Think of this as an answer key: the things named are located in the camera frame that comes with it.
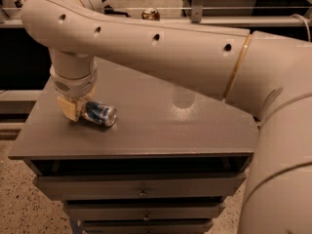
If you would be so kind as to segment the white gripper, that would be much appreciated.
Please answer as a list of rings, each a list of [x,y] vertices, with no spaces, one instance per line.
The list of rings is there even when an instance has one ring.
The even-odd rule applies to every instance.
[[[53,63],[50,73],[56,90],[63,95],[58,96],[62,113],[78,122],[84,101],[74,98],[84,97],[93,90],[98,77],[97,64],[93,60]]]

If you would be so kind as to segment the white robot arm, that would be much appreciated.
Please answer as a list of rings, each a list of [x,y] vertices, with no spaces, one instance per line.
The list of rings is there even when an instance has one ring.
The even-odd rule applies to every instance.
[[[101,0],[26,0],[26,32],[48,47],[64,115],[92,96],[95,58],[252,114],[261,122],[238,234],[312,234],[312,44],[246,29],[128,19]]]

